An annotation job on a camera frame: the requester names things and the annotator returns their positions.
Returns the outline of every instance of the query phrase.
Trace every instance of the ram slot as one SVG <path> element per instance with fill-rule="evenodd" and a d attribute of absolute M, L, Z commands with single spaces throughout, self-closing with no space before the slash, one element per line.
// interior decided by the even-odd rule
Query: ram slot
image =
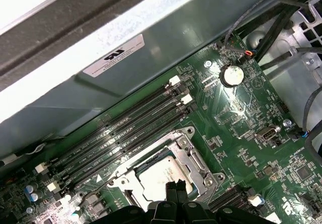
<path fill-rule="evenodd" d="M 149 106 L 144 112 L 141 112 L 137 116 L 133 117 L 131 119 L 131 121 L 127 122 L 125 125 L 120 125 L 120 127 L 117 127 L 115 130 L 111 131 L 107 136 L 105 136 L 101 140 L 95 142 L 94 144 L 92 144 L 86 150 L 81 148 L 82 151 L 80 151 L 78 154 L 76 154 L 76 155 L 74 155 L 72 157 L 69 157 L 70 159 L 66 163 L 64 163 L 63 165 L 59 166 L 59 168 L 57 168 L 57 169 L 59 171 L 63 171 L 63 170 L 70 169 L 75 164 L 77 164 L 77 165 L 81 164 L 80 161 L 82 161 L 82 162 L 86 161 L 86 159 L 87 159 L 86 156 L 93 155 L 97 151 L 100 151 L 100 149 L 97 148 L 97 147 L 102 146 L 102 145 L 104 145 L 104 143 L 106 143 L 106 142 L 112 140 L 113 138 L 115 138 L 115 137 L 112 137 L 113 135 L 117 136 L 122 132 L 126 132 L 126 130 L 128 130 L 129 128 L 134 128 L 136 122 L 141 121 L 142 119 L 144 119 L 147 116 L 151 115 L 151 110 L 154 110 L 155 108 L 158 108 L 161 105 L 166 105 L 168 103 L 171 103 L 172 101 L 173 101 L 172 97 L 167 96 L 166 98 L 160 100 L 157 104 Z"/>
<path fill-rule="evenodd" d="M 146 105 L 148 105 L 152 101 L 156 100 L 157 98 L 159 98 L 163 94 L 167 93 L 168 91 L 172 91 L 174 88 L 176 88 L 176 87 L 173 87 L 173 88 L 167 89 L 167 90 L 164 87 L 157 89 L 151 95 L 149 95 L 146 98 L 144 98 L 143 100 L 139 101 L 134 106 L 132 106 L 131 108 L 125 110 L 123 113 L 118 115 L 115 119 L 104 124 L 99 129 L 92 132 L 90 135 L 88 135 L 87 137 L 85 137 L 84 139 L 82 139 L 81 141 L 76 143 L 72 148 L 70 148 L 67 151 L 67 153 L 64 153 L 61 156 L 56 157 L 55 159 L 51 160 L 51 162 L 56 163 L 59 160 L 58 164 L 61 164 L 64 161 L 69 160 L 70 158 L 73 158 L 74 155 L 77 155 L 79 152 L 84 151 L 84 149 L 86 149 L 88 146 L 91 146 L 91 144 L 93 142 L 96 142 L 101 137 L 104 137 L 105 136 L 104 133 L 106 131 L 109 131 L 109 129 L 111 129 L 115 126 L 117 127 L 118 125 L 122 125 L 123 123 L 127 122 L 128 121 L 127 117 L 129 114 L 133 114 L 136 111 L 142 109 L 143 107 L 145 107 Z"/>
<path fill-rule="evenodd" d="M 106 168 L 109 164 L 111 164 L 113 161 L 121 158 L 122 156 L 132 152 L 140 143 L 143 143 L 144 141 L 148 140 L 150 137 L 156 135 L 157 133 L 162 132 L 166 127 L 171 126 L 174 124 L 176 121 L 180 120 L 181 118 L 185 117 L 189 112 L 184 111 L 184 112 L 179 112 L 175 114 L 173 117 L 168 119 L 167 121 L 163 122 L 158 128 L 153 129 L 153 131 L 145 134 L 143 138 L 136 139 L 136 141 L 132 142 L 129 146 L 119 150 L 116 154 L 113 154 L 111 158 L 108 158 L 98 166 L 96 166 L 94 169 L 86 173 L 85 176 L 83 176 L 81 179 L 73 180 L 68 184 L 69 189 L 77 188 L 79 185 L 81 185 L 85 180 L 87 180 L 89 177 L 97 174 L 98 172 L 102 171 L 104 168 Z"/>
<path fill-rule="evenodd" d="M 68 178 L 76 177 L 77 175 L 81 174 L 84 169 L 86 169 L 86 171 L 90 170 L 89 165 L 91 165 L 94 160 L 99 159 L 100 157 L 106 155 L 109 152 L 112 152 L 114 149 L 118 148 L 119 146 L 121 146 L 121 144 L 124 144 L 126 141 L 130 140 L 134 136 L 144 134 L 144 131 L 148 126 L 150 126 L 151 124 L 156 122 L 158 119 L 160 119 L 160 117 L 162 117 L 166 113 L 168 113 L 176 108 L 177 108 L 177 106 L 175 105 L 175 103 L 173 103 L 173 104 L 168 105 L 167 107 L 163 108 L 161 111 L 158 111 L 157 114 L 155 114 L 155 115 L 153 115 L 153 113 L 155 113 L 155 111 L 153 111 L 153 113 L 148 115 L 148 116 L 151 116 L 151 118 L 147 122 L 145 122 L 143 125 L 141 125 L 141 126 L 139 125 L 139 127 L 131 126 L 130 128 L 133 128 L 133 130 L 131 132 L 129 132 L 129 134 L 126 134 L 125 136 L 116 140 L 116 143 L 113 143 L 111 146 L 104 148 L 102 151 L 98 151 L 96 154 L 94 154 L 91 157 L 89 157 L 88 159 L 86 159 L 86 161 L 82 162 L 81 165 L 78 166 L 77 169 L 73 170 L 69 174 L 64 175 L 62 177 L 62 179 L 66 179 L 67 177 Z"/>

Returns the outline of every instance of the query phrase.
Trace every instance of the screw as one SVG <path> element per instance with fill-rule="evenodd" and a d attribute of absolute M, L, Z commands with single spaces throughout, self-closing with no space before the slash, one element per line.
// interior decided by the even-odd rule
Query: screw
<path fill-rule="evenodd" d="M 211 178 L 206 179 L 206 180 L 205 180 L 205 184 L 206 184 L 207 186 L 212 186 L 212 184 L 213 184 L 212 179 L 211 179 Z"/>
<path fill-rule="evenodd" d="M 224 208 L 222 211 L 225 212 L 226 214 L 232 214 L 232 210 L 229 208 Z"/>
<path fill-rule="evenodd" d="M 292 121 L 290 119 L 285 119 L 283 121 L 283 126 L 284 127 L 290 127 L 292 125 Z"/>
<path fill-rule="evenodd" d="M 195 207 L 197 207 L 197 204 L 196 204 L 196 203 L 193 203 L 193 202 L 189 202 L 189 203 L 188 203 L 188 206 L 189 206 L 190 208 L 195 208 Z"/>
<path fill-rule="evenodd" d="M 121 180 L 121 184 L 122 184 L 122 185 L 124 185 L 126 182 L 128 182 L 128 180 L 127 180 L 127 179 L 125 179 L 125 178 L 123 178 L 123 179 Z"/>
<path fill-rule="evenodd" d="M 307 65 L 314 64 L 314 59 L 309 59 L 307 62 L 305 62 Z"/>
<path fill-rule="evenodd" d="M 205 68 L 209 68 L 209 67 L 211 67 L 211 66 L 212 66 L 212 62 L 211 62 L 211 61 L 209 61 L 209 60 L 207 60 L 207 61 L 205 61 L 205 62 L 203 63 L 203 66 L 204 66 Z"/>
<path fill-rule="evenodd" d="M 181 140 L 180 140 L 180 143 L 181 143 L 182 145 L 185 145 L 187 142 L 186 142 L 184 139 L 181 139 Z"/>

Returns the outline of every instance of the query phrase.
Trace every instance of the cpu socket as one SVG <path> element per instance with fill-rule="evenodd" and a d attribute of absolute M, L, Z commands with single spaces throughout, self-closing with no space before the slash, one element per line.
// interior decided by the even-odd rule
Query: cpu socket
<path fill-rule="evenodd" d="M 132 205 L 148 210 L 153 201 L 166 198 L 166 183 L 186 181 L 190 200 L 209 202 L 223 183 L 195 149 L 194 127 L 173 130 L 122 163 L 111 175 L 109 188 L 120 188 Z"/>

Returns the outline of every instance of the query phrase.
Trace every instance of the red wire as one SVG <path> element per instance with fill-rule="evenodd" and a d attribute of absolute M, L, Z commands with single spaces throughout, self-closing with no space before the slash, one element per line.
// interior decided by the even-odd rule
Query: red wire
<path fill-rule="evenodd" d="M 253 55 L 253 53 L 252 53 L 251 51 L 249 51 L 249 50 L 246 50 L 246 51 L 245 51 L 245 54 L 246 54 L 246 55 L 249 55 L 249 56 L 252 56 L 252 55 Z"/>

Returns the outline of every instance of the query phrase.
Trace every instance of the wire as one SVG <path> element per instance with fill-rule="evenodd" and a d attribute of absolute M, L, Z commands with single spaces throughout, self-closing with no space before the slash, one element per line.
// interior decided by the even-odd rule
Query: wire
<path fill-rule="evenodd" d="M 312 157 L 322 166 L 322 158 L 315 151 L 315 148 L 312 145 L 313 139 L 315 139 L 322 132 L 322 120 L 312 129 L 305 139 L 304 147 L 312 155 Z"/>
<path fill-rule="evenodd" d="M 291 56 L 292 56 L 292 54 L 288 51 L 288 52 L 278 56 L 277 58 L 273 59 L 271 62 L 261 65 L 260 66 L 261 70 L 266 70 L 266 69 L 272 68 L 273 66 L 278 65 L 279 63 L 285 61 L 286 59 L 288 59 Z"/>
<path fill-rule="evenodd" d="M 297 53 L 316 53 L 316 54 L 322 54 L 322 47 L 310 47 L 310 48 L 297 48 Z M 291 57 L 292 54 L 288 51 L 277 58 L 273 59 L 271 62 L 268 62 L 266 64 L 261 65 L 262 70 L 266 70 L 269 68 L 272 68 L 273 66 L 276 66 L 283 61 L 287 60 L 289 57 Z"/>
<path fill-rule="evenodd" d="M 322 87 L 316 89 L 308 98 L 308 100 L 306 101 L 305 107 L 304 107 L 304 114 L 303 114 L 303 122 L 302 122 L 302 129 L 303 131 L 307 131 L 306 129 L 306 125 L 307 125 L 307 118 L 308 118 L 308 113 L 310 111 L 310 108 L 314 102 L 314 100 L 316 99 L 316 97 L 318 96 L 318 94 L 322 91 Z"/>
<path fill-rule="evenodd" d="M 239 27 L 236 31 L 239 34 L 240 38 L 244 39 L 247 35 L 256 30 L 259 26 L 263 25 L 267 21 L 271 20 L 273 17 L 280 14 L 284 10 L 284 8 L 285 5 L 279 3 L 278 5 L 258 15 L 256 18 L 252 19 L 248 23 Z"/>
<path fill-rule="evenodd" d="M 253 56 L 254 53 L 252 53 L 250 50 L 245 50 L 245 54 L 248 56 Z"/>
<path fill-rule="evenodd" d="M 281 14 L 277 17 L 274 24 L 271 26 L 265 37 L 261 40 L 257 47 L 257 54 L 255 56 L 255 60 L 259 62 L 263 56 L 267 53 L 267 51 L 271 48 L 276 38 L 283 30 L 285 25 L 288 23 L 291 16 L 298 10 L 298 7 L 288 6 L 286 7 Z"/>
<path fill-rule="evenodd" d="M 33 155 L 33 154 L 35 154 L 35 153 L 38 153 L 38 152 L 42 151 L 42 149 L 46 146 L 46 144 L 47 144 L 47 143 L 42 143 L 42 144 L 38 145 L 38 146 L 35 148 L 35 150 L 33 150 L 33 151 L 32 151 L 32 152 L 30 152 L 30 153 L 25 153 L 24 155 Z"/>
<path fill-rule="evenodd" d="M 230 49 L 230 50 L 235 51 L 235 52 L 246 53 L 246 51 L 243 50 L 243 49 L 237 49 L 237 48 L 234 48 L 231 45 L 229 45 L 228 40 L 229 40 L 232 32 L 235 30 L 235 28 L 248 16 L 248 14 L 250 14 L 258 5 L 260 5 L 264 1 L 266 1 L 266 0 L 258 0 L 254 5 L 252 5 L 248 10 L 246 10 L 246 12 L 244 12 L 237 19 L 237 21 L 230 27 L 230 29 L 228 30 L 228 32 L 227 32 L 227 34 L 225 36 L 225 42 L 224 42 L 224 45 L 225 45 L 225 47 L 227 49 Z M 307 4 L 299 3 L 299 2 L 296 2 L 296 1 L 293 1 L 293 0 L 277 0 L 277 1 L 279 1 L 281 3 L 284 3 L 284 4 L 291 4 L 292 6 L 296 5 L 298 7 L 308 7 Z"/>

